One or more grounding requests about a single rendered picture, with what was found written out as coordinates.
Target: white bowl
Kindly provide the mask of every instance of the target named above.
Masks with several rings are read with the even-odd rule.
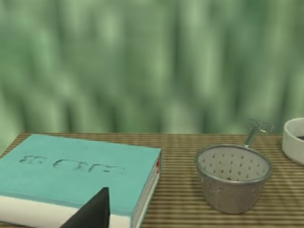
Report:
[[[282,149],[288,158],[304,165],[304,118],[289,120],[284,125]]]

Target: blurred green background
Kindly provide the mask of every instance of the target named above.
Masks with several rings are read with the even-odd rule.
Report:
[[[20,131],[275,133],[304,116],[303,0],[0,0],[0,151]]]

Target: striped tablecloth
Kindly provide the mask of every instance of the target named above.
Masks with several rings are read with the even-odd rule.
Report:
[[[304,167],[281,150],[282,137],[257,136],[252,147],[272,162],[274,172],[254,207],[243,215],[213,210],[204,200],[193,162],[196,152],[215,143],[242,144],[244,135],[52,134],[162,148],[162,177],[142,228],[304,228]],[[5,154],[29,134],[22,133]],[[0,223],[1,228],[15,228]]]

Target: striped table surface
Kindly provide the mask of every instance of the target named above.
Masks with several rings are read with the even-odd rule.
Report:
[[[29,135],[29,133],[19,135],[5,154]],[[198,150],[207,145],[243,144],[246,138],[244,135],[96,133],[51,135],[162,148],[162,177],[142,228],[304,227],[304,167],[285,157],[281,150],[282,136],[256,137],[252,147],[272,161],[273,175],[249,212],[242,215],[226,215],[213,210],[206,203],[193,160]],[[0,227],[18,226],[0,223]]]

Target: strainer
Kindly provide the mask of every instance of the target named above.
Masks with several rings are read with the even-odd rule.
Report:
[[[207,203],[227,214],[248,211],[272,173],[270,160],[250,145],[257,132],[269,133],[273,127],[254,120],[251,123],[244,146],[212,145],[195,157]]]

